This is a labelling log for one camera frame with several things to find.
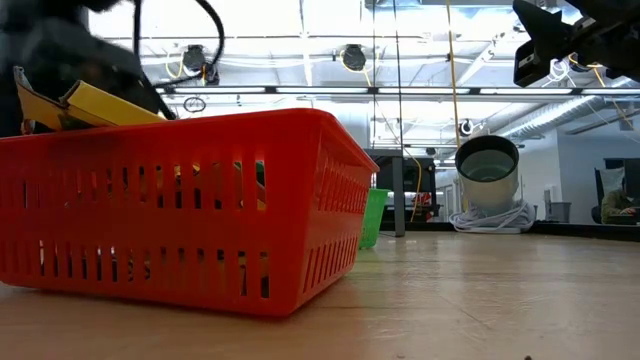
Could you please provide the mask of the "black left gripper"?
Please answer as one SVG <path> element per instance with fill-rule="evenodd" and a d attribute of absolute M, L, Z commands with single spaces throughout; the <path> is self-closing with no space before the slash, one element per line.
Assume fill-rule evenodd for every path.
<path fill-rule="evenodd" d="M 0 136 L 164 122 L 130 51 L 83 29 L 0 30 Z"/>

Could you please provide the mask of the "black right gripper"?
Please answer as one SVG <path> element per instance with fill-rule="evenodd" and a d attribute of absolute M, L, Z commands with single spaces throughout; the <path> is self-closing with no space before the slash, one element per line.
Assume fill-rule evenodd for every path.
<path fill-rule="evenodd" d="M 514 55 L 513 81 L 527 87 L 550 73 L 551 61 L 569 56 L 582 66 L 598 63 L 606 76 L 640 82 L 640 0 L 566 0 L 581 13 L 573 23 L 527 0 L 513 10 L 530 40 Z"/>

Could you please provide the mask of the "red plastic slotted basket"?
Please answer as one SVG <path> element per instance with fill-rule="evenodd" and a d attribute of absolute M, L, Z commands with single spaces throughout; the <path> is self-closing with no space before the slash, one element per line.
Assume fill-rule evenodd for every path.
<path fill-rule="evenodd" d="M 286 316 L 348 273 L 377 167 L 316 109 L 0 140 L 0 282 Z"/>

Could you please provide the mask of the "green plastic slotted basket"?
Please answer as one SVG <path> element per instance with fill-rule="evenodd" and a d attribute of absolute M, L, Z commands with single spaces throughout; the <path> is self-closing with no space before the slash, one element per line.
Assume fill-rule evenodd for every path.
<path fill-rule="evenodd" d="M 360 249 L 369 249 L 376 245 L 388 194 L 387 189 L 370 189 L 362 223 Z"/>

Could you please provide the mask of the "long ceiling light strip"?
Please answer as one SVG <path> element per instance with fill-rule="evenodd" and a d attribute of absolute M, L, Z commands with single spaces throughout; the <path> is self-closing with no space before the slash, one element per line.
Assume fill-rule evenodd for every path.
<path fill-rule="evenodd" d="M 445 88 L 445 87 L 176 87 L 159 94 L 319 94 L 319 95 L 507 95 L 507 96 L 640 96 L 640 88 Z"/>

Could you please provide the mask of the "grey waste bin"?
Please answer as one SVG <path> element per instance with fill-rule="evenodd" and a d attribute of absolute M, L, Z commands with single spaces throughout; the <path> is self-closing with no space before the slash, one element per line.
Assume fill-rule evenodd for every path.
<path fill-rule="evenodd" d="M 547 202 L 545 204 L 545 220 L 555 223 L 569 223 L 571 202 Z"/>

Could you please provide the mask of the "person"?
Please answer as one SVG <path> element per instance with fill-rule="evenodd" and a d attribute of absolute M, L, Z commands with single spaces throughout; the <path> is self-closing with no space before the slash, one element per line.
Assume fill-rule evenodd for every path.
<path fill-rule="evenodd" d="M 639 209 L 640 200 L 629 197 L 624 189 L 617 189 L 603 197 L 601 221 L 603 224 L 613 224 L 615 217 L 623 215 L 636 217 Z"/>

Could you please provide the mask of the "black cabinet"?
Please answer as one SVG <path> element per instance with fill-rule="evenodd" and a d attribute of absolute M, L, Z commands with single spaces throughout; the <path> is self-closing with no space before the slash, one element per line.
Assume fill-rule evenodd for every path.
<path fill-rule="evenodd" d="M 375 187 L 393 193 L 393 158 L 377 156 L 379 167 Z M 435 185 L 436 165 L 432 158 L 403 159 L 402 180 L 407 222 L 428 222 L 440 215 Z"/>

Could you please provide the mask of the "grey perforated metal riser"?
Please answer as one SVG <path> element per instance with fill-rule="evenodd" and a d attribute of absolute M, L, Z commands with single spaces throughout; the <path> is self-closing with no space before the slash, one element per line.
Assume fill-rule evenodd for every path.
<path fill-rule="evenodd" d="M 391 163 L 392 190 L 394 195 L 394 235 L 396 238 L 402 238 L 406 233 L 403 153 L 401 150 L 394 149 L 365 149 L 365 152 L 376 164 Z"/>

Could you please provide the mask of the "silver ventilation duct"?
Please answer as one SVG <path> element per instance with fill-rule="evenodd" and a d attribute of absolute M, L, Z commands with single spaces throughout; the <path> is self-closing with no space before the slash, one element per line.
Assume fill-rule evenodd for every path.
<path fill-rule="evenodd" d="M 504 128 L 499 136 L 513 139 L 527 139 L 543 134 L 560 125 L 572 122 L 581 117 L 603 109 L 606 105 L 603 95 L 580 95 L 562 103 L 545 105 L 524 115 Z"/>

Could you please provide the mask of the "black aluminium table frame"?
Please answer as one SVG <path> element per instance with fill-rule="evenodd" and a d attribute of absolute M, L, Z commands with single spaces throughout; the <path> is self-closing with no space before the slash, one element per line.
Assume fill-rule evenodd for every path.
<path fill-rule="evenodd" d="M 450 223 L 406 223 L 406 232 L 456 232 Z M 640 243 L 640 226 L 584 225 L 536 221 L 527 234 L 581 237 L 600 240 Z"/>

